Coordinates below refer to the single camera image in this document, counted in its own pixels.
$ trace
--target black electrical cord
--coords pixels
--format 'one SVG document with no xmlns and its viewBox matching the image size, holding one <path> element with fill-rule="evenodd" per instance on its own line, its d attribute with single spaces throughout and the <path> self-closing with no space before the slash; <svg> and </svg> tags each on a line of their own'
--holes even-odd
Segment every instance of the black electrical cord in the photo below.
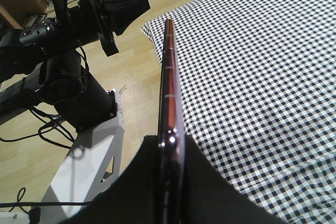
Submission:
<svg viewBox="0 0 336 224">
<path fill-rule="evenodd" d="M 43 125 L 42 127 L 40 127 L 38 129 L 38 136 L 45 142 L 49 143 L 49 144 L 53 144 L 53 145 L 56 145 L 58 147 L 62 147 L 62 148 L 66 148 L 66 149 L 70 149 L 70 146 L 67 146 L 67 145 L 63 145 L 63 144 L 60 144 L 60 143 L 57 143 L 53 140 L 50 140 L 48 139 L 47 137 L 43 136 L 43 133 L 42 133 L 42 130 L 45 129 L 45 127 L 48 127 L 48 126 L 45 126 Z"/>
<path fill-rule="evenodd" d="M 19 203 L 22 200 L 25 193 L 26 193 L 26 187 L 22 187 L 16 195 L 16 203 Z M 23 212 L 25 212 L 26 214 L 29 214 L 28 211 L 26 209 L 24 209 L 22 206 L 13 206 L 8 212 L 13 211 L 13 209 L 15 207 L 19 207 Z"/>
<path fill-rule="evenodd" d="M 40 121 L 44 122 L 45 125 L 48 125 L 48 127 L 52 127 L 53 125 L 55 125 L 55 126 L 56 126 L 55 129 L 56 129 L 59 133 L 61 133 L 67 140 L 69 140 L 69 141 L 71 141 L 71 142 L 74 142 L 74 141 L 75 141 L 75 139 L 74 139 L 74 137 L 71 135 L 71 133 L 70 133 L 64 126 L 62 126 L 62 125 L 58 122 L 58 120 L 56 120 L 56 119 L 54 118 L 54 116 L 57 116 L 57 115 L 46 114 L 45 112 L 43 112 L 43 111 L 41 111 L 41 110 L 39 110 L 39 109 L 37 109 L 37 108 L 35 108 L 35 107 L 32 107 L 29 111 L 30 111 L 31 114 L 32 114 L 33 116 L 35 116 L 37 119 L 39 119 Z M 47 123 L 47 121 L 43 120 L 43 119 L 41 118 L 41 116 L 44 117 L 44 118 L 48 118 L 48 119 L 50 119 L 50 122 Z"/>
<path fill-rule="evenodd" d="M 54 128 L 55 128 L 55 127 L 52 127 L 52 128 L 50 128 L 50 129 L 48 129 L 48 130 L 46 130 L 46 131 L 43 131 L 42 134 L 47 133 L 47 132 L 49 132 L 49 131 L 52 131 Z M 27 139 L 27 138 L 30 138 L 30 137 L 38 136 L 38 135 L 39 135 L 38 133 L 35 133 L 35 134 L 29 135 L 29 136 L 23 136 L 23 137 L 20 137 L 20 138 L 10 139 L 10 140 L 8 140 L 8 139 L 3 139 L 3 138 L 0 137 L 0 141 L 1 141 L 1 142 L 6 142 L 6 143 L 17 142 L 17 141 L 21 141 L 21 140 L 24 140 L 24 139 Z"/>
<path fill-rule="evenodd" d="M 6 207 L 49 207 L 49 206 L 86 206 L 91 201 L 86 202 L 8 202 L 0 203 L 0 208 Z"/>
</svg>

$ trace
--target smartphone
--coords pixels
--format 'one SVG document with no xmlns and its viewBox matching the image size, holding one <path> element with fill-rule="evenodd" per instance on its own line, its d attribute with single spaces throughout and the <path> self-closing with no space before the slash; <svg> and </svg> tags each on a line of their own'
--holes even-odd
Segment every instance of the smartphone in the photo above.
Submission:
<svg viewBox="0 0 336 224">
<path fill-rule="evenodd" d="M 174 22 L 165 22 L 160 86 L 158 153 L 154 178 L 155 223 L 180 221 L 185 137 Z"/>
</svg>

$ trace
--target checkered tablecloth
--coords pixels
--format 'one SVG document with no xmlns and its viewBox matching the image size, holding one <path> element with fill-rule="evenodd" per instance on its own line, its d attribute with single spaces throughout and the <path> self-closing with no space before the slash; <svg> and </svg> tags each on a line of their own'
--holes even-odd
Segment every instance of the checkered tablecloth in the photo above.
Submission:
<svg viewBox="0 0 336 224">
<path fill-rule="evenodd" d="M 175 22 L 185 131 L 239 192 L 289 223 L 336 223 L 335 0 L 195 0 Z"/>
</svg>

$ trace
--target white metal stand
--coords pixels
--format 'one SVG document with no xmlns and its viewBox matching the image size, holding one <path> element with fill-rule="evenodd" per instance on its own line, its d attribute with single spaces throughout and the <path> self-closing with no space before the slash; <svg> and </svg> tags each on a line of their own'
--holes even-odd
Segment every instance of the white metal stand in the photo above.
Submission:
<svg viewBox="0 0 336 224">
<path fill-rule="evenodd" d="M 117 116 L 78 134 L 42 202 L 86 202 L 107 189 L 120 171 L 124 120 L 119 93 L 114 90 Z M 113 160 L 113 172 L 107 173 Z M 84 206 L 41 207 L 41 224 L 56 224 Z"/>
</svg>

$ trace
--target cable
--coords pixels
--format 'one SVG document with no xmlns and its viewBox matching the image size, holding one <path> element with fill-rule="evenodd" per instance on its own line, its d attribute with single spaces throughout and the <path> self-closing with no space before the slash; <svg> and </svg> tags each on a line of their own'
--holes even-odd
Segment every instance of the cable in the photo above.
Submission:
<svg viewBox="0 0 336 224">
<path fill-rule="evenodd" d="M 86 202 L 9 202 L 0 203 L 0 208 L 6 207 L 49 207 L 49 206 L 86 206 L 91 201 Z"/>
<path fill-rule="evenodd" d="M 65 149 L 70 149 L 70 146 L 67 146 L 67 145 L 63 145 L 63 144 L 60 144 L 60 143 L 57 143 L 53 140 L 50 140 L 48 139 L 47 137 L 43 136 L 43 133 L 42 133 L 42 130 L 44 129 L 43 127 L 45 127 L 45 125 L 43 125 L 42 127 L 40 127 L 38 129 L 38 136 L 45 142 L 49 143 L 49 144 L 54 144 L 58 147 L 62 147 L 62 148 L 65 148 Z"/>
<path fill-rule="evenodd" d="M 48 129 L 46 131 L 43 131 L 42 134 L 44 133 L 47 133 L 49 131 L 52 131 L 54 128 L 52 127 L 51 129 Z M 24 139 L 27 139 L 27 138 L 31 138 L 31 137 L 34 137 L 34 136 L 38 136 L 39 134 L 38 133 L 35 133 L 35 134 L 32 134 L 32 135 L 29 135 L 29 136 L 23 136 L 23 137 L 20 137 L 20 138 L 16 138 L 16 139 L 10 139 L 10 140 L 7 140 L 7 139 L 3 139 L 0 137 L 0 141 L 1 142 L 5 142 L 5 143 L 10 143 L 10 142 L 17 142 L 17 141 L 21 141 L 21 140 L 24 140 Z"/>
<path fill-rule="evenodd" d="M 20 201 L 22 200 L 25 193 L 26 193 L 26 187 L 22 187 L 16 195 L 16 203 L 20 203 Z M 28 211 L 25 210 L 22 206 L 13 206 L 8 212 L 13 211 L 13 209 L 15 207 L 19 207 L 23 212 L 25 212 L 26 214 L 29 214 Z"/>
<path fill-rule="evenodd" d="M 35 116 L 37 119 L 39 119 L 40 121 L 44 122 L 45 125 L 48 125 L 48 127 L 51 127 L 51 126 L 52 126 L 51 122 L 53 122 L 53 124 L 56 126 L 55 129 L 56 129 L 59 133 L 61 133 L 67 140 L 69 140 L 69 141 L 71 141 L 71 142 L 74 142 L 74 141 L 75 141 L 75 139 L 74 139 L 74 137 L 71 135 L 71 133 L 70 133 L 64 126 L 62 126 L 62 125 L 58 122 L 58 120 L 55 120 L 55 119 L 53 118 L 53 116 L 57 116 L 57 115 L 46 114 L 45 112 L 43 112 L 43 111 L 37 109 L 36 107 L 32 107 L 29 111 L 30 111 L 31 114 L 33 114 L 33 116 Z M 43 117 L 45 117 L 45 118 L 50 119 L 50 122 L 48 123 L 47 121 L 43 120 L 41 117 L 39 117 L 39 115 L 40 115 L 40 116 L 43 116 Z"/>
</svg>

